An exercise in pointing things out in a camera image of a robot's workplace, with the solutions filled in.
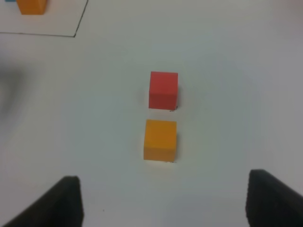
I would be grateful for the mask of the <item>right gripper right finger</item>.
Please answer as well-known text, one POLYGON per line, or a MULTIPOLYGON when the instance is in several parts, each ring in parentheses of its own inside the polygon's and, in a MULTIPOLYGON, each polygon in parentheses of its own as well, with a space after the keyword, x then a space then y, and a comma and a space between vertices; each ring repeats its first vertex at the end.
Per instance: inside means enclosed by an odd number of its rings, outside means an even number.
POLYGON ((251 227, 301 227, 303 196, 269 172, 251 170, 245 211, 251 227))

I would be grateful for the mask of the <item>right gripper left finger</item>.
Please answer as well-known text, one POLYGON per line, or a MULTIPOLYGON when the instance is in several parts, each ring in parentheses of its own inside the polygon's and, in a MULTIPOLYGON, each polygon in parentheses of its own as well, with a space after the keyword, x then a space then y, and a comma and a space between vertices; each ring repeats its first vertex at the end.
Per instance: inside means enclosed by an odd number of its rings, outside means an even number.
POLYGON ((65 176, 5 226, 81 227, 83 220, 80 179, 65 176))

